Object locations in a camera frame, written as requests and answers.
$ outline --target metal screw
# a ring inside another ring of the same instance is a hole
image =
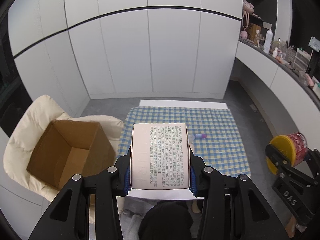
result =
[[[204,171],[205,171],[206,173],[211,173],[211,172],[213,172],[213,168],[210,167],[210,166],[205,166],[205,167],[204,167]]]
[[[117,170],[117,167],[115,167],[115,166],[110,166],[109,168],[108,168],[108,171],[110,172],[110,173],[113,173],[113,172],[115,172]]]
[[[81,179],[81,175],[80,174],[75,174],[75,175],[72,176],[72,179],[74,181],[77,181],[77,180]]]
[[[246,180],[249,179],[249,177],[248,177],[247,175],[245,175],[245,174],[240,174],[240,175],[239,175],[239,178],[240,178],[241,180],[244,180],[244,181],[246,181]]]

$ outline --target beige chair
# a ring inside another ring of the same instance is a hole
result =
[[[11,179],[50,202],[58,191],[30,175],[26,168],[36,143],[49,122],[54,119],[100,122],[115,152],[118,150],[119,138],[124,126],[121,120],[107,115],[72,118],[47,95],[40,96],[30,105],[8,141],[3,157],[4,170]],[[117,197],[117,202],[119,213],[121,213],[124,198]],[[94,223],[94,206],[90,206],[89,222]]]

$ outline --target white bottle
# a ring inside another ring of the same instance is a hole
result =
[[[276,56],[278,56],[278,48],[277,47],[275,47],[275,50],[273,51],[272,56],[274,58],[276,58]]]
[[[263,49],[263,52],[265,52],[265,53],[267,53],[267,54],[269,53],[269,50],[270,50],[272,37],[273,37],[272,30],[269,29],[269,30],[267,31],[267,34],[266,34],[266,40],[265,40],[265,42],[264,42],[264,49]]]

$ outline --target blue checkered cloth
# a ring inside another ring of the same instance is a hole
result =
[[[196,138],[193,142],[194,154],[200,156],[207,166],[233,177],[241,173],[251,175],[241,136],[229,109],[132,108],[124,123],[118,157],[129,150],[134,123],[185,123],[189,134],[207,134],[207,138]]]

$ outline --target storage box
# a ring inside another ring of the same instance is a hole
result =
[[[248,33],[248,38],[249,40],[253,41],[255,36],[256,36],[256,31],[259,30],[261,31],[261,26],[258,26],[253,23],[249,23],[248,28],[246,29],[246,32]]]
[[[186,124],[134,124],[130,166],[132,188],[189,188],[190,150]]]
[[[99,122],[53,120],[36,144],[27,171],[60,190],[72,175],[98,174],[112,166],[114,159]]]

